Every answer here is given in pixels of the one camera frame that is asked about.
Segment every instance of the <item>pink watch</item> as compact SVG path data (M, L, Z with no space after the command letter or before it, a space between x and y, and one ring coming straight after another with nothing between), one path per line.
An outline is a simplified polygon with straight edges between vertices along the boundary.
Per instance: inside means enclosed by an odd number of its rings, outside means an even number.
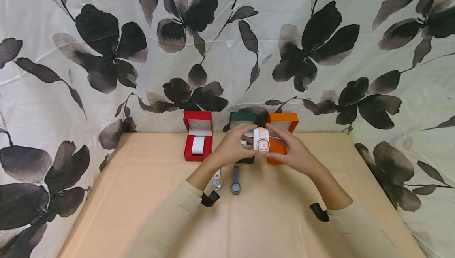
M269 139L267 138L267 131L263 127L258 127L259 130L259 139L258 139L258 151L260 153L269 152Z

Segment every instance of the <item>watch face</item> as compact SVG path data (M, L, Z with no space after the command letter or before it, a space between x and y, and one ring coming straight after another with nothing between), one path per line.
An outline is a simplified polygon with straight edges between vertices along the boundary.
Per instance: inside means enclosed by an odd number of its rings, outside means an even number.
M215 178L212 180L212 188L221 188L221 180L219 180L218 178Z
M233 192L240 192L240 184L239 183L232 183L231 189Z
M261 151L269 150L269 141L267 141L267 139L260 139L258 141L258 150Z

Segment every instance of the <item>black clip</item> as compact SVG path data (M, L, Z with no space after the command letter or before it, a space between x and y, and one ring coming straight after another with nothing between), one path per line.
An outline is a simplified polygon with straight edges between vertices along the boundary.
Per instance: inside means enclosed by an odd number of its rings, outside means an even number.
M321 222L328 222L329 221L329 214L327 211L323 211L321 206L318 203L314 203L310 206L310 209L314 213L314 215L320 220Z
M213 207L216 201L220 198L220 195L218 195L217 192L212 191L212 193L207 196L205 193L202 194L202 201L201 204L203 204L204 207Z

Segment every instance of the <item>green watch box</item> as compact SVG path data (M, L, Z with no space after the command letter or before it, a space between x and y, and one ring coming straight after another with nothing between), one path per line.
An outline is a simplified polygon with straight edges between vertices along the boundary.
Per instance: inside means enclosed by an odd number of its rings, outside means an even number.
M234 127L238 126L239 124L255 124L258 120L258 115L255 113L238 113L238 112L231 112L229 117L229 129L234 129ZM250 130L246 132L244 135L248 137L253 137L253 131ZM254 162L254 157L244 158L237 161L237 163L248 163L252 164Z

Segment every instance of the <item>person's left hand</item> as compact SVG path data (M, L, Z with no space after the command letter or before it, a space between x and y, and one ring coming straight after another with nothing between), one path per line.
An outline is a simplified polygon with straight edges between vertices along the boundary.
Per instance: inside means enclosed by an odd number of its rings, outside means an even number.
M253 150L252 145L243 145L240 143L240 141L246 141L252 144L253 139L243 134L257 127L256 124L239 124L234 129L229 130L218 147L216 147L207 159L221 168L240 159L257 155L258 151Z

